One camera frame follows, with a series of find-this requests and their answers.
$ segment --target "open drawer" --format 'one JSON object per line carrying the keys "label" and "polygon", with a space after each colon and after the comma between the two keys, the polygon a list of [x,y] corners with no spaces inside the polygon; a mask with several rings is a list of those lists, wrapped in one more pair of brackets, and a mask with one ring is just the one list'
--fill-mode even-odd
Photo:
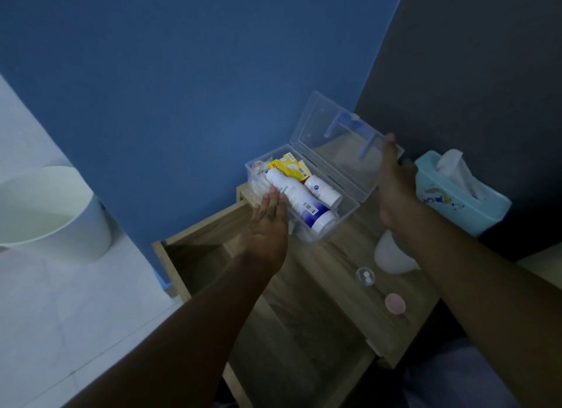
{"label": "open drawer", "polygon": [[[220,275],[251,213],[242,200],[153,244],[184,302]],[[354,324],[289,254],[242,327],[223,377],[241,407],[336,407],[374,358]]]}

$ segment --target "dark gray wall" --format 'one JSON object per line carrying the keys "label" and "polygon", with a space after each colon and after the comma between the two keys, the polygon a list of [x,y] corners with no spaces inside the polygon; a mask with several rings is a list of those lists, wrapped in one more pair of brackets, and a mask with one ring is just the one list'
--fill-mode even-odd
{"label": "dark gray wall", "polygon": [[411,157],[462,150],[514,201],[490,245],[515,260],[560,240],[561,56],[562,0],[402,0],[356,112]]}

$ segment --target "pink round object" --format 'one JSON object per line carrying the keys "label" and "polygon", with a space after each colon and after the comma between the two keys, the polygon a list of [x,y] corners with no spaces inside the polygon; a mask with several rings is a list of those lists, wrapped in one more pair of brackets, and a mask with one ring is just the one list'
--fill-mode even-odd
{"label": "pink round object", "polygon": [[401,315],[406,311],[406,302],[404,298],[400,297],[398,294],[392,293],[386,296],[384,305],[390,313],[394,313],[395,315]]}

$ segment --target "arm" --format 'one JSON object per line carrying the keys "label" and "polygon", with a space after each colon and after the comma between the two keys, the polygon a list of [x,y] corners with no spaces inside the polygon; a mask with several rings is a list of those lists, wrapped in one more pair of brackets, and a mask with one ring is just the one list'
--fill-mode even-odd
{"label": "arm", "polygon": [[562,291],[489,250],[416,198],[413,164],[385,145],[381,219],[524,406],[562,406]]}
{"label": "arm", "polygon": [[234,341],[286,254],[287,198],[272,188],[221,276],[66,407],[210,407]]}

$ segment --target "tissue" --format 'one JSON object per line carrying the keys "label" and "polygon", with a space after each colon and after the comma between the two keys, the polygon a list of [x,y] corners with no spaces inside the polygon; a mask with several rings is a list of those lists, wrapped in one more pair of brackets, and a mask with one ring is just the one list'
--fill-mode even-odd
{"label": "tissue", "polygon": [[446,151],[437,163],[437,171],[478,200],[486,198],[486,189],[470,172],[458,149]]}

